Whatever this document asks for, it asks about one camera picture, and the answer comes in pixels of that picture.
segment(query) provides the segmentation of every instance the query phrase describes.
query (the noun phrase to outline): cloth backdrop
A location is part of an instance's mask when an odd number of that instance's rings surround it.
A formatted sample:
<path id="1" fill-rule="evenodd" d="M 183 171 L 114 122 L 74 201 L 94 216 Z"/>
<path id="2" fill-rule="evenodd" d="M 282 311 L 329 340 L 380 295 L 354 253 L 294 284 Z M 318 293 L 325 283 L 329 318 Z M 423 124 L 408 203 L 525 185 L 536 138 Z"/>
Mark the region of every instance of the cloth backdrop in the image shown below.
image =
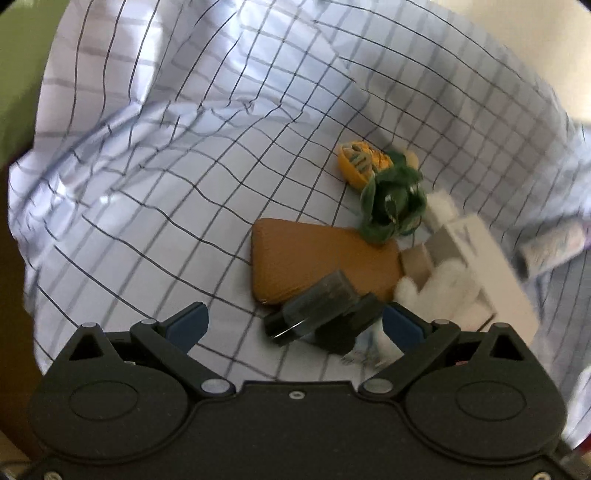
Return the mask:
<path id="1" fill-rule="evenodd" d="M 250 292 L 258 218 L 357 225 L 335 157 L 355 139 L 414 150 L 424 188 L 478 212 L 509 256 L 590 207 L 584 129 L 510 51 L 428 0 L 72 0 L 34 148 L 10 175 L 42 369 L 83 322 L 125 330 L 200 300 L 210 329 L 191 355 L 238 386 L 372 375 L 270 344 Z M 571 444 L 591 429 L 586 260 L 527 286 Z"/>

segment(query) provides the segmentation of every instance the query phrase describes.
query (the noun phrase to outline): white cardboard box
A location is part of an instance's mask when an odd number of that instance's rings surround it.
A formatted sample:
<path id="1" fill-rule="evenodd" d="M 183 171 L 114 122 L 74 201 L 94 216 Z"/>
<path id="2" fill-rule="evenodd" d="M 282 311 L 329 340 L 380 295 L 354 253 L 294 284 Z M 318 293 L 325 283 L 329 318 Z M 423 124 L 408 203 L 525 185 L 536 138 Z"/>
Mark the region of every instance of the white cardboard box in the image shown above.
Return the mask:
<path id="1" fill-rule="evenodd" d="M 488 305 L 494 319 L 513 326 L 528 345 L 538 329 L 538 317 L 506 260 L 501 247 L 478 215 L 468 215 L 444 225 L 425 246 L 435 265 L 460 258 L 472 269 L 482 289 L 479 300 Z M 471 325 L 460 325 L 472 330 Z"/>

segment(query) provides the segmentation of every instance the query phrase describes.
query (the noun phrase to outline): beige wall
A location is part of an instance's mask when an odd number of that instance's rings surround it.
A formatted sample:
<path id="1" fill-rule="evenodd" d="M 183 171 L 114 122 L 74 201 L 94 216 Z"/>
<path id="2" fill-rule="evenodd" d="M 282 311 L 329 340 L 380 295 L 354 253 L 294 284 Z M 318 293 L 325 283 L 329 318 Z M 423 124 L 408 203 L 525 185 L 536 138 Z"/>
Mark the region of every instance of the beige wall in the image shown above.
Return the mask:
<path id="1" fill-rule="evenodd" d="M 477 23 L 556 90 L 573 118 L 591 122 L 591 12 L 576 0 L 433 0 Z"/>

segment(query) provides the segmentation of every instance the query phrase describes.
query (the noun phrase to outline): screw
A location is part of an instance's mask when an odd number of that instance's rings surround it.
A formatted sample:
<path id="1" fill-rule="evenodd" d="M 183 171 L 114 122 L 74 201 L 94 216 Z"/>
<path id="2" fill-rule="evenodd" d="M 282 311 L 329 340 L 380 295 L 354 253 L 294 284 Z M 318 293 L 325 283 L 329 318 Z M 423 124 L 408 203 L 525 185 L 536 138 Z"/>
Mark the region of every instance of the screw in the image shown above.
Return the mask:
<path id="1" fill-rule="evenodd" d="M 290 398 L 292 400 L 302 400 L 305 396 L 306 394 L 299 390 L 294 390 L 293 392 L 290 392 Z"/>
<path id="2" fill-rule="evenodd" d="M 57 472 L 46 472 L 43 475 L 43 480 L 61 480 L 61 475 Z"/>
<path id="3" fill-rule="evenodd" d="M 364 389 L 375 395 L 385 395 L 390 393 L 394 388 L 390 380 L 385 378 L 370 378 L 363 384 Z"/>
<path id="4" fill-rule="evenodd" d="M 221 395 L 232 388 L 232 384 L 223 378 L 210 378 L 201 384 L 201 390 L 211 395 Z"/>

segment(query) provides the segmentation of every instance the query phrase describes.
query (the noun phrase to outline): brown cardboard piece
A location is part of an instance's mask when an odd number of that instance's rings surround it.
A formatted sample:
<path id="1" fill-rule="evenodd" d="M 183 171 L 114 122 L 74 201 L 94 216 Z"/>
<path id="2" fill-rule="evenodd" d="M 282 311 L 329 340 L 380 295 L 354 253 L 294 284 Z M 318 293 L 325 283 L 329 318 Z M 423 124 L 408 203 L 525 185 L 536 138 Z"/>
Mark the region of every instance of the brown cardboard piece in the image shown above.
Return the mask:
<path id="1" fill-rule="evenodd" d="M 252 292 L 276 305 L 342 270 L 357 293 L 391 301 L 402 277 L 396 242 L 369 245 L 352 228 L 263 218 L 252 227 Z"/>

